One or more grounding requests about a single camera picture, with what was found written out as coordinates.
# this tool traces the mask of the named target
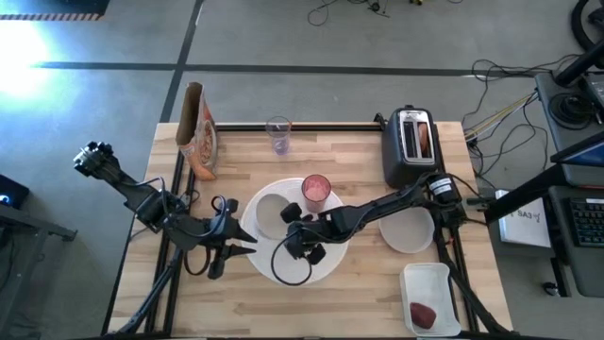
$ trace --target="sunlight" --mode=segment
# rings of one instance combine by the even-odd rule
[[[34,94],[47,72],[30,68],[46,60],[48,51],[38,29],[30,22],[0,21],[0,93]]]

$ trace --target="keyboard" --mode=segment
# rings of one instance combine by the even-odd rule
[[[579,247],[604,247],[604,199],[572,198],[573,238]]]

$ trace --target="red cup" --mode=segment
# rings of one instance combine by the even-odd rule
[[[320,213],[331,193],[331,183],[321,175],[310,175],[302,182],[302,195],[306,209],[311,213]]]

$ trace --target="computer screen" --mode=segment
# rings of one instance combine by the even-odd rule
[[[604,167],[604,133],[598,133],[553,155],[551,161]]]
[[[604,142],[588,147],[570,156],[562,158],[562,162],[576,165],[604,166]]]

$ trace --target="wooden table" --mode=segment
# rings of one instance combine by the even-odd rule
[[[436,124],[446,171],[475,185],[460,123]],[[170,187],[176,160],[177,124],[159,124],[146,179],[163,176]],[[392,191],[383,180],[378,132],[294,132],[291,152],[276,156],[264,132],[219,133],[218,180],[195,183],[201,199],[192,215],[213,216],[214,195],[240,201],[241,217],[248,200],[265,185],[285,178],[325,175],[344,204],[357,205]],[[116,145],[116,156],[120,147]],[[184,192],[188,168],[181,182]],[[458,183],[463,196],[471,192]],[[469,212],[482,220],[482,215]],[[132,232],[143,225],[135,223]],[[123,326],[149,292],[160,235],[138,235],[128,246],[109,330]],[[486,308],[504,327],[512,324],[501,287],[488,230],[479,224],[461,228],[461,242],[470,284]],[[205,250],[190,253],[193,270]],[[435,246],[414,255],[393,251],[379,234],[377,223],[352,238],[344,259],[323,280],[302,287],[278,285],[260,274],[247,257],[232,258],[219,280],[182,271],[173,336],[413,336],[402,318],[399,273],[406,264],[438,262]],[[163,302],[167,292],[162,296]],[[461,294],[455,293],[463,329],[467,319]],[[157,326],[163,320],[160,304]]]

